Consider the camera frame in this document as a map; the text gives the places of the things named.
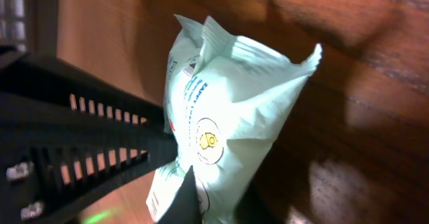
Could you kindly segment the teal white snack packet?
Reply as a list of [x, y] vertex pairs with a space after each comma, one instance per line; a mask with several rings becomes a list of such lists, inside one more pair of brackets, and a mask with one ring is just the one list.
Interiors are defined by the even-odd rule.
[[164, 90], [165, 131], [174, 135], [178, 155], [155, 171], [146, 203], [156, 223], [165, 220], [192, 170], [202, 222], [234, 223], [237, 205], [319, 65], [322, 46], [294, 64], [211, 17], [178, 21]]

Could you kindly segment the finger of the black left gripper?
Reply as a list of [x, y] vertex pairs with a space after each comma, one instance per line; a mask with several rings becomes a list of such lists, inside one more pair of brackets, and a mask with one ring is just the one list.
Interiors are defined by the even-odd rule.
[[161, 107], [129, 94], [53, 56], [26, 54], [13, 63], [15, 91], [33, 99], [70, 105], [70, 95], [120, 109], [147, 119], [146, 125], [163, 130]]

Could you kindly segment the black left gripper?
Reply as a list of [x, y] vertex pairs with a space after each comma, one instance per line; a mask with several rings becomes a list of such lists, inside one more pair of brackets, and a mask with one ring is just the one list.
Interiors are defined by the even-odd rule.
[[[44, 99], [43, 76], [41, 54], [1, 47], [2, 223], [75, 217], [176, 157], [177, 144], [171, 135], [113, 121], [24, 121], [16, 143], [15, 118], [26, 99]], [[29, 182], [14, 186], [7, 169], [17, 164], [21, 179]]]

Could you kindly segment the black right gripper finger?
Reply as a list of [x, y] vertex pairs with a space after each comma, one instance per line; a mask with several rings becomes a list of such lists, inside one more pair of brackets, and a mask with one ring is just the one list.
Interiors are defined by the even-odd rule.
[[193, 166], [187, 171], [176, 197], [157, 224], [202, 224]]

